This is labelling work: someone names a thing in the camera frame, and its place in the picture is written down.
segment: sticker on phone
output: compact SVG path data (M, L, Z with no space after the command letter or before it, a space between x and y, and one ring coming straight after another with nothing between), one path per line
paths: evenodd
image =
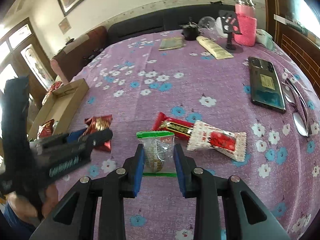
M275 89L275 85L273 84L273 79L272 79L272 77L269 77L269 76L260 74L260 78L261 78L261 85L262 85L263 87L276 90L276 89Z

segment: cardboard box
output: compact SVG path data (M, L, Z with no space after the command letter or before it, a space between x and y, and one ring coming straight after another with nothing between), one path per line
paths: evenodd
M54 135L67 132L71 120L88 90L89 87L85 80L79 79L53 91L34 120L29 130L28 140L36 139L39 125L43 125L51 119L59 121L53 131Z

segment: metal screw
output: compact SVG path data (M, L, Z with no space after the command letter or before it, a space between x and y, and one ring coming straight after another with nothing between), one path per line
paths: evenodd
M195 168L195 169L193 170L193 172L194 172L195 174L202 174L202 173L203 173L203 169L201 169L201 168Z
M83 176L81 179L80 179L80 182L81 183L87 183L89 181L89 177L87 176Z
M117 174L121 175L121 174L125 174L125 169L124 168L119 168L116 171Z
M237 175L232 175L230 179L232 182L235 182L235 183L240 181L240 178Z

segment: snack package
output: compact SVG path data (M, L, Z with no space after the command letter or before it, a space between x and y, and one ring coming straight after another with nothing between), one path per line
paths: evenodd
M144 173L176 173L173 132L142 131L137 132L137 138L143 144Z
M44 125L39 125L37 139L51 136L53 133L53 123L54 119L51 119Z
M159 113L154 123L153 131L169 131L182 140L189 140L192 133L193 123L167 117L164 113Z
M188 142L187 151L216 149L237 162L244 162L247 145L245 132L229 132L197 120Z
M82 136L85 136L87 134L92 134L96 131L102 131L110 127L110 124L112 122L112 115L104 115L99 117L91 117L84 119L84 123L88 125L89 127L87 130L83 133ZM95 149L105 152L111 152L111 140L105 142L102 146L97 146Z

